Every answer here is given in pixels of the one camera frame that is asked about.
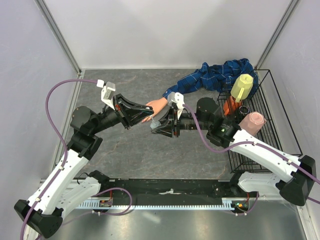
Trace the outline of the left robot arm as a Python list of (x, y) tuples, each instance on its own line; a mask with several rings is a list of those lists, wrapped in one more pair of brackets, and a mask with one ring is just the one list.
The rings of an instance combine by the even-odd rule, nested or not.
[(153, 113), (152, 107), (129, 101), (121, 94), (108, 99), (100, 113), (86, 106), (77, 107), (70, 123), (73, 135), (64, 145), (58, 165), (32, 196), (14, 205), (23, 220), (22, 226), (29, 226), (48, 239), (58, 231), (69, 213), (88, 198), (106, 196), (110, 191), (108, 177), (97, 170), (72, 190), (66, 189), (99, 149), (103, 139), (97, 133), (117, 124), (129, 129)]

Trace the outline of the clear nail polish bottle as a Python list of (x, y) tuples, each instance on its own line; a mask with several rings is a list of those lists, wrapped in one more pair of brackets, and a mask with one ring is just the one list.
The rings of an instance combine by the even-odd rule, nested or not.
[(151, 118), (150, 128), (151, 130), (154, 130), (158, 127), (160, 127), (162, 124), (159, 120), (155, 120), (154, 118)]

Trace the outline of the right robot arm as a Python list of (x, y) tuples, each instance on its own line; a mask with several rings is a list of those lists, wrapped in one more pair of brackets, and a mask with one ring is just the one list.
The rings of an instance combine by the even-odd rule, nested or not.
[(166, 137), (179, 137), (182, 130), (198, 130), (206, 135), (200, 137), (205, 146), (209, 143), (222, 147), (222, 152), (232, 151), (241, 154), (267, 168), (269, 173), (244, 171), (235, 175), (229, 184), (229, 191), (235, 197), (245, 192), (258, 192), (264, 195), (280, 195), (296, 206), (304, 206), (314, 183), (319, 183), (315, 160), (305, 155), (298, 157), (278, 150), (255, 138), (239, 125), (222, 117), (221, 108), (209, 97), (198, 100), (196, 112), (184, 113), (189, 109), (183, 95), (175, 93), (169, 100), (169, 110), (159, 120), (151, 122), (152, 134)]

